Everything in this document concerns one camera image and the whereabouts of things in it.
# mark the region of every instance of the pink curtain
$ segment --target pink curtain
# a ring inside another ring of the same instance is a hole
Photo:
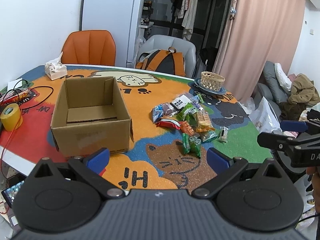
[[[225,77],[225,88],[238,100],[251,96],[267,60],[289,71],[304,9],[305,0],[237,0],[213,72]]]

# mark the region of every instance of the brown jacket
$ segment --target brown jacket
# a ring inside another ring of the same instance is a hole
[[[318,91],[304,74],[299,74],[292,82],[291,95],[288,99],[290,104],[305,103],[307,106],[314,106],[320,102]]]

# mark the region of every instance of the woven basket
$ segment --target woven basket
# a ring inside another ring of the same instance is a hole
[[[201,84],[210,90],[219,91],[225,78],[216,73],[203,71],[201,72]]]

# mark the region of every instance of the tape roll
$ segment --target tape roll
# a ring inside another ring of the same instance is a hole
[[[21,113],[21,110],[20,110],[18,104],[16,104],[16,103],[7,105],[5,107],[5,109],[2,111],[2,113],[0,115],[0,120],[1,120],[4,128],[8,132],[13,131],[13,129],[16,126],[17,122],[19,121],[20,113]],[[18,127],[20,127],[21,124],[22,124],[22,116],[20,118],[19,123],[17,124],[16,129]]]

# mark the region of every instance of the cardboard box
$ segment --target cardboard box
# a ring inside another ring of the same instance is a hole
[[[51,130],[65,156],[88,155],[102,147],[129,150],[132,120],[114,77],[66,79],[60,89]]]

